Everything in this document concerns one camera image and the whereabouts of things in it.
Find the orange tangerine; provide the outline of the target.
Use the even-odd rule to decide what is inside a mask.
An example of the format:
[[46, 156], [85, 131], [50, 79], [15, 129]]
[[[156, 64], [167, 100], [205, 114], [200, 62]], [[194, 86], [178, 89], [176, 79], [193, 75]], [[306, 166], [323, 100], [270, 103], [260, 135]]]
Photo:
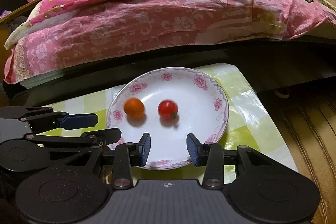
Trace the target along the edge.
[[145, 115], [145, 106], [138, 98], [129, 98], [124, 103], [123, 110], [131, 119], [142, 119]]

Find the wooden side cabinet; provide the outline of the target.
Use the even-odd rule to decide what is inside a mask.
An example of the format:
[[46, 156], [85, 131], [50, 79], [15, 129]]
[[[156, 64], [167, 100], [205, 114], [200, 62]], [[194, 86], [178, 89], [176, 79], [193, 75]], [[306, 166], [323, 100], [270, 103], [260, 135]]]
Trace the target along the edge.
[[7, 16], [1, 18], [1, 24], [0, 24], [0, 43], [1, 43], [1, 50], [0, 50], [0, 62], [1, 62], [1, 81], [5, 78], [4, 77], [4, 67], [6, 60], [11, 55], [10, 50], [5, 49], [5, 42], [7, 38], [10, 35], [10, 32], [7, 28], [7, 23], [16, 19], [19, 16], [29, 16], [30, 12], [34, 9], [34, 7], [42, 0], [34, 0], [32, 2], [29, 2], [28, 4], [25, 4], [24, 6], [21, 6], [20, 8], [16, 9], [15, 11], [11, 12]]

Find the dark bed frame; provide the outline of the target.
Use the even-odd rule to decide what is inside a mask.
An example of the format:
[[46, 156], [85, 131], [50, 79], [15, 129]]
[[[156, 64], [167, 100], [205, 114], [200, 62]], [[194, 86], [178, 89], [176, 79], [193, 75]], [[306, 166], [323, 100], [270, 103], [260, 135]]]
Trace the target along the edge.
[[154, 69], [216, 63], [238, 67], [258, 92], [282, 88], [335, 76], [335, 40], [306, 35], [177, 46], [76, 65], [2, 88], [5, 105], [44, 106], [125, 84]]

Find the pink floral bed sheet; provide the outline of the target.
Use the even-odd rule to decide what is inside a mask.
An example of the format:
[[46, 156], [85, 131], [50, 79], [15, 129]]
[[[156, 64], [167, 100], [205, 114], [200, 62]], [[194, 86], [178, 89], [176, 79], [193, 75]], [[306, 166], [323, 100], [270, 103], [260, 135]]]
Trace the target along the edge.
[[335, 12], [305, 0], [120, 0], [61, 14], [7, 39], [8, 84], [160, 48], [252, 38], [335, 37]]

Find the green checkered tablecloth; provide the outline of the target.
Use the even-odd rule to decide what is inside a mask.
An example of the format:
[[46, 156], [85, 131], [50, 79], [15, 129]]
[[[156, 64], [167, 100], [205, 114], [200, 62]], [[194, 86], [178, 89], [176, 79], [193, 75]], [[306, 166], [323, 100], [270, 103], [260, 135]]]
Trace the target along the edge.
[[[236, 149], [239, 145], [247, 145], [291, 169], [296, 169], [294, 160], [279, 130], [237, 67], [229, 64], [215, 64], [195, 70], [215, 79], [223, 88], [228, 99], [228, 124], [217, 143], [225, 149]], [[114, 97], [124, 86], [120, 85], [58, 102], [53, 107], [56, 111], [70, 114], [95, 113], [98, 116], [96, 129], [105, 129], [107, 128], [108, 109]], [[204, 168], [197, 168], [191, 163], [168, 170], [153, 170], [145, 167], [132, 169], [135, 180], [202, 179], [204, 171]]]

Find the white floral plate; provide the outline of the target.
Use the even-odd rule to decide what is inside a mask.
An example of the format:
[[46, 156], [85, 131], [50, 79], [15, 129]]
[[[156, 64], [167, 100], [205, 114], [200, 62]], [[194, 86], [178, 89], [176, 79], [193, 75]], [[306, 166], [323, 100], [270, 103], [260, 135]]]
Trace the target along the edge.
[[187, 135], [216, 143], [228, 124], [228, 99], [220, 84], [190, 68], [168, 67], [147, 72], [114, 97], [106, 126], [121, 130], [118, 144], [137, 142], [149, 133], [146, 169], [168, 170], [190, 163]]

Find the red cherry tomato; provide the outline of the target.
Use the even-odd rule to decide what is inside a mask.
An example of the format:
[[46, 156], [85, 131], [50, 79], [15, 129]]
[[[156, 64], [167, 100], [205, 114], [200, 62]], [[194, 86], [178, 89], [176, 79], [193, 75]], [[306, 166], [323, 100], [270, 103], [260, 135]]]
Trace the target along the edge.
[[158, 114], [165, 121], [173, 121], [178, 114], [178, 106], [174, 101], [163, 100], [158, 105]]

